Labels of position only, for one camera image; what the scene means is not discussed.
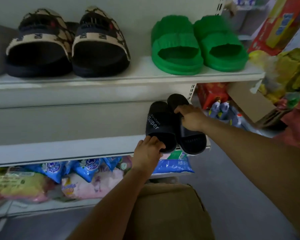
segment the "hand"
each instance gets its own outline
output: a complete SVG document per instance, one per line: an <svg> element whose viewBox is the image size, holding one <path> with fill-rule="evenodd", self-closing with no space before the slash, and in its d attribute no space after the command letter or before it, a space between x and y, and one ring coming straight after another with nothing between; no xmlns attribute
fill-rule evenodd
<svg viewBox="0 0 300 240"><path fill-rule="evenodd" d="M159 151L163 148L166 146L156 136L146 136L144 140L138 142L134 150L131 169L142 171L148 179L162 157Z"/></svg>
<svg viewBox="0 0 300 240"><path fill-rule="evenodd" d="M183 115L182 125L190 131L202 131L203 123L207 119L200 108L193 105L179 105L174 113Z"/></svg>

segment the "blue plastic package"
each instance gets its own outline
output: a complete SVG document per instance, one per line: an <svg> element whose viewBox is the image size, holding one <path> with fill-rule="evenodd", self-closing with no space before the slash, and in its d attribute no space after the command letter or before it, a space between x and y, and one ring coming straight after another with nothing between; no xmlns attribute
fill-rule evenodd
<svg viewBox="0 0 300 240"><path fill-rule="evenodd" d="M98 170L101 163L102 159L100 158L79 160L74 163L72 169L85 181L91 183L92 178L95 172Z"/></svg>
<svg viewBox="0 0 300 240"><path fill-rule="evenodd" d="M75 163L76 163L75 160L66 161L65 164L64 164L64 170L63 170L62 176L69 174Z"/></svg>
<svg viewBox="0 0 300 240"><path fill-rule="evenodd" d="M182 172L194 173L187 156L179 159L160 159L152 174Z"/></svg>
<svg viewBox="0 0 300 240"><path fill-rule="evenodd" d="M111 172L115 169L116 165L120 162L121 159L121 156L102 158L102 160L105 162L105 164L107 164Z"/></svg>
<svg viewBox="0 0 300 240"><path fill-rule="evenodd" d="M23 168L46 175L56 183L61 183L65 161L24 165Z"/></svg>

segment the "floor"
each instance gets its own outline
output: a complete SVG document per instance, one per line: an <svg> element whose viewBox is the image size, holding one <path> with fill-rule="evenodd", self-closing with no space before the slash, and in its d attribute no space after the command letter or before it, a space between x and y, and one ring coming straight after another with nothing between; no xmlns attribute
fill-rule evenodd
<svg viewBox="0 0 300 240"><path fill-rule="evenodd" d="M179 181L199 194L212 219L216 240L297 240L284 215L211 142L211 150L191 157L196 172ZM64 240L90 208L8 219L1 239Z"/></svg>

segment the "brown cardboard box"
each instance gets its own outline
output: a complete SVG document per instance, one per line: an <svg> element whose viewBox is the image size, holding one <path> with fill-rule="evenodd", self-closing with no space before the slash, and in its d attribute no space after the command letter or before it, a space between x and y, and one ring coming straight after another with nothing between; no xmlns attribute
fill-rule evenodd
<svg viewBox="0 0 300 240"><path fill-rule="evenodd" d="M210 216L190 185L158 183L141 190L123 239L215 238Z"/></svg>
<svg viewBox="0 0 300 240"><path fill-rule="evenodd" d="M261 92L250 92L251 83L248 81L232 82L228 85L228 94L242 110L246 119L253 122L253 126L264 128L275 125L282 116L290 110L280 111L265 98Z"/></svg>

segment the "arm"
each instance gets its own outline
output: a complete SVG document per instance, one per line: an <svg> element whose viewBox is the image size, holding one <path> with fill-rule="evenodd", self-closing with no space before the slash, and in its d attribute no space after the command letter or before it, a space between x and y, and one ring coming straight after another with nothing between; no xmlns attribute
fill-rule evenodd
<svg viewBox="0 0 300 240"><path fill-rule="evenodd" d="M139 141L131 170L92 210L68 237L68 240L122 239L137 196L149 179L165 148L157 137Z"/></svg>
<svg viewBox="0 0 300 240"><path fill-rule="evenodd" d="M300 149L206 117L192 105L176 108L183 125L207 134L300 231Z"/></svg>

